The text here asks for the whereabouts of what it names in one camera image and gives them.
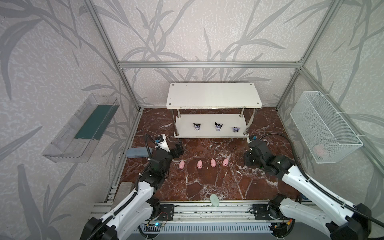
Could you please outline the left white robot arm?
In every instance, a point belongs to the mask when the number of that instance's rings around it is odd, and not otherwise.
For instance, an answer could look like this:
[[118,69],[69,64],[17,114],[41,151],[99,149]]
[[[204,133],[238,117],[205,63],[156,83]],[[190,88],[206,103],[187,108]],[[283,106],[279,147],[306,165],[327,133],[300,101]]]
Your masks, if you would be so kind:
[[100,219],[85,224],[81,240],[126,240],[144,221],[160,214],[160,200],[154,194],[164,183],[173,159],[184,154],[179,142],[173,149],[160,146],[135,182],[134,189]]

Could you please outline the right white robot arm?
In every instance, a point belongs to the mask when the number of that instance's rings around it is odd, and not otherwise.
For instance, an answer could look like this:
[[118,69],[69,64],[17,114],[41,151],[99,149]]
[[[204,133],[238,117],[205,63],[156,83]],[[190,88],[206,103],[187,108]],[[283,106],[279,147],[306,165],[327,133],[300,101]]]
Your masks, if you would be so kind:
[[264,141],[248,142],[245,162],[259,167],[293,187],[312,201],[318,209],[305,206],[284,195],[269,201],[268,214],[273,219],[298,220],[317,229],[332,240],[367,240],[372,231],[371,210],[364,204],[354,205],[330,193],[317,181],[307,176],[294,160],[274,155]]

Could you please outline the dark cartoon figure toy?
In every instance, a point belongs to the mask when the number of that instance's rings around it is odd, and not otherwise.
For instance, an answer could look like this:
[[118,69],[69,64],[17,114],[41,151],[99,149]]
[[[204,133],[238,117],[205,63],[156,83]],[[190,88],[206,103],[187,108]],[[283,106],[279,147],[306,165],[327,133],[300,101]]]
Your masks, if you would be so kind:
[[201,124],[199,123],[193,123],[195,131],[199,131],[201,129]]
[[216,131],[218,131],[218,132],[221,131],[222,127],[223,127],[223,124],[219,124],[219,123],[215,122],[215,130]]

